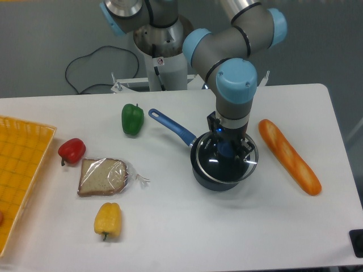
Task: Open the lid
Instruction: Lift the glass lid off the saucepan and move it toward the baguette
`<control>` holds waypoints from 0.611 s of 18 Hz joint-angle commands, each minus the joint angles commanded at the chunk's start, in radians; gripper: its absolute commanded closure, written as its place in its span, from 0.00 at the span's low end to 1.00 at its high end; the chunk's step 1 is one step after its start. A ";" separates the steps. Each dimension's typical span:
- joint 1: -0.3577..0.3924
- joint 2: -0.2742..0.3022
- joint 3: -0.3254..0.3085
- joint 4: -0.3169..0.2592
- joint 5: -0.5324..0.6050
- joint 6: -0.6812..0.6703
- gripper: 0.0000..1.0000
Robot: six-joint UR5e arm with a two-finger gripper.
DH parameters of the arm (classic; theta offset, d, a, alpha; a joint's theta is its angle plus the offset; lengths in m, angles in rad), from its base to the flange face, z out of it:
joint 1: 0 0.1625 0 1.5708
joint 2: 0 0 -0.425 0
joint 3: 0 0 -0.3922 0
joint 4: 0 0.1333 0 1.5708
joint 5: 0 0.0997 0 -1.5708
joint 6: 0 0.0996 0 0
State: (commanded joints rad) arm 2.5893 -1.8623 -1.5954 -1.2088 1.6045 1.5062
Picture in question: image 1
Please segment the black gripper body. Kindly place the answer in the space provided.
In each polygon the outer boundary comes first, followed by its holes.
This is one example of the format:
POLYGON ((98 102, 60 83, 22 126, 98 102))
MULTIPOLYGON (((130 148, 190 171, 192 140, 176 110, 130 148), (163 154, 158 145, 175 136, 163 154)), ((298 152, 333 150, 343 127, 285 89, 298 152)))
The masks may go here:
POLYGON ((230 141, 237 146, 246 140, 247 127, 250 114, 240 119, 232 120, 214 111, 207 116, 209 130, 217 133, 222 139, 230 141))

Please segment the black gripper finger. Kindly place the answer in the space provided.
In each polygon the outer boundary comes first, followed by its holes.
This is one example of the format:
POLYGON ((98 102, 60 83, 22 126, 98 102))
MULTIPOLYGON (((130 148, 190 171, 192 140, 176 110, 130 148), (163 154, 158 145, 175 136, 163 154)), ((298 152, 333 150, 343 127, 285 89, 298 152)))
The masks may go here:
POLYGON ((234 141, 234 158, 235 159, 249 159, 254 151, 254 144, 251 141, 234 141))
POLYGON ((230 142, 222 141, 218 143, 218 152, 226 158, 234 157, 234 150, 230 142))

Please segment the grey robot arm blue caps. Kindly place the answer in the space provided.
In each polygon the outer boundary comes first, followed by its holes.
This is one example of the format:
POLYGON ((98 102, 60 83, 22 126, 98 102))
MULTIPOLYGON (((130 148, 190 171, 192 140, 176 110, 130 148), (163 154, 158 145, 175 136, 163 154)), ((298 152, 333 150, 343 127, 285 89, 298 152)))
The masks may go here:
MULTIPOLYGON (((216 96, 216 117, 233 146, 244 140, 247 117, 256 92, 256 70, 247 61, 255 52, 282 42, 286 19, 259 1, 223 1, 232 12, 230 28, 217 35, 196 29, 183 42, 188 63, 216 96)), ((176 1, 102 1, 110 26, 125 34, 144 26, 167 29, 178 21, 176 1)))

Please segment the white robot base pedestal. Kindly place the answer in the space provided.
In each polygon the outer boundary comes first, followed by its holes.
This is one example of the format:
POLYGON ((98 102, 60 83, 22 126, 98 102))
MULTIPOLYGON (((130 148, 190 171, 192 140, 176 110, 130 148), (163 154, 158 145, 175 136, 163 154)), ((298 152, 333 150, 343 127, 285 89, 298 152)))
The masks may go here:
POLYGON ((193 31, 182 15, 170 27, 145 25, 133 32, 133 40, 144 57, 150 91, 186 90, 188 61, 183 54, 185 38, 193 31))

